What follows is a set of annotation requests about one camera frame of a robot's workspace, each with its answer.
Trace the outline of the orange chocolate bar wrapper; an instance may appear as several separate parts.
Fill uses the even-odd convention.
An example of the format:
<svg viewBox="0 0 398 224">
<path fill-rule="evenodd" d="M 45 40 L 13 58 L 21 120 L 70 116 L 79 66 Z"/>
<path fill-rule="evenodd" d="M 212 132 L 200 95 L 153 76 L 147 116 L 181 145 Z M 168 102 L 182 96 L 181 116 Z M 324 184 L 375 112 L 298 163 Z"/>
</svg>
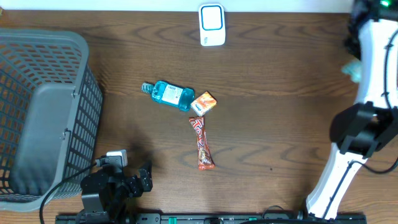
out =
<svg viewBox="0 0 398 224">
<path fill-rule="evenodd" d="M 197 135 L 198 169 L 214 169 L 215 163 L 211 157 L 210 148 L 206 138 L 205 118 L 202 116 L 192 117 L 189 118 L 189 122 Z"/>
</svg>

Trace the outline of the blue mouthwash bottle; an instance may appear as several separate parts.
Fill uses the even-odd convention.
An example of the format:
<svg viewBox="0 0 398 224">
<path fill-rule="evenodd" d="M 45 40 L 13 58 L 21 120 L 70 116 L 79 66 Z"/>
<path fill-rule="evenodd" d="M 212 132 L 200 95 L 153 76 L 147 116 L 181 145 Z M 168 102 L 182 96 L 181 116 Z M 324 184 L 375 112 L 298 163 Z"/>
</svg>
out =
<svg viewBox="0 0 398 224">
<path fill-rule="evenodd" d="M 144 82 L 141 91 L 150 95 L 151 99 L 160 104 L 173 106 L 187 112 L 191 108 L 195 92 L 191 88 L 183 88 L 159 80 L 155 84 Z"/>
</svg>

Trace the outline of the small orange snack box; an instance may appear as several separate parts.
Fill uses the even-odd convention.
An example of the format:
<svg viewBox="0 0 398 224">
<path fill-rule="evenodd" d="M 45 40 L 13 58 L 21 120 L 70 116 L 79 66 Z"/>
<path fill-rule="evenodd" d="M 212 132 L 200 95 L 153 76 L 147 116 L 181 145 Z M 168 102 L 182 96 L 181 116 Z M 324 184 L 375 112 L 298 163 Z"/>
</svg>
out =
<svg viewBox="0 0 398 224">
<path fill-rule="evenodd" d="M 217 100 L 208 92 L 204 92 L 198 98 L 192 101 L 191 109 L 198 115 L 204 116 L 217 104 Z"/>
</svg>

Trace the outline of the teal wet wipes pack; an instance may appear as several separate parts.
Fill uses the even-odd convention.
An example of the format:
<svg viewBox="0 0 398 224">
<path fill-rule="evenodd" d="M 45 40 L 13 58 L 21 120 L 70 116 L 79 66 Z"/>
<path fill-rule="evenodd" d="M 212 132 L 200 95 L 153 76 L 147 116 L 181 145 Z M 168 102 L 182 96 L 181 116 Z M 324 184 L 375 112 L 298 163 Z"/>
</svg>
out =
<svg viewBox="0 0 398 224">
<path fill-rule="evenodd" d="M 352 82 L 359 83 L 361 81 L 361 61 L 353 59 L 344 65 L 341 69 L 342 73 L 348 75 Z"/>
</svg>

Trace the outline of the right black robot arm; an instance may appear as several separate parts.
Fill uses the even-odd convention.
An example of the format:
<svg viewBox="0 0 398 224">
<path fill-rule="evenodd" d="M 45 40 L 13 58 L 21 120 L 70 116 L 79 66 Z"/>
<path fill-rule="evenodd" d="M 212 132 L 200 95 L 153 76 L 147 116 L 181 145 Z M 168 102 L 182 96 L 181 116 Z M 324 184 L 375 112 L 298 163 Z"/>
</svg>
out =
<svg viewBox="0 0 398 224">
<path fill-rule="evenodd" d="M 354 105 L 338 113 L 330 126 L 331 152 L 314 190 L 293 223 L 343 223 L 338 207 L 360 168 L 385 170 L 367 160 L 397 136 L 397 1 L 354 1 L 345 46 L 359 60 L 360 80 Z"/>
</svg>

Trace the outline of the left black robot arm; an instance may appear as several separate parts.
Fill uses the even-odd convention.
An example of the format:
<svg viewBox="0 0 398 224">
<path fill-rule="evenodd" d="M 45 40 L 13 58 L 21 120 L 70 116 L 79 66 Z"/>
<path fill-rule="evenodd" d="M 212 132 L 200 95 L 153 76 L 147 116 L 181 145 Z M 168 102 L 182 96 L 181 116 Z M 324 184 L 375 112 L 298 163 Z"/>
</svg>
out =
<svg viewBox="0 0 398 224">
<path fill-rule="evenodd" d="M 138 169 L 138 175 L 129 177 L 119 159 L 113 162 L 107 159 L 99 166 L 100 170 L 81 182 L 80 217 L 85 223 L 135 223 L 135 216 L 127 211 L 127 201 L 152 190 L 152 163 L 146 162 Z"/>
</svg>

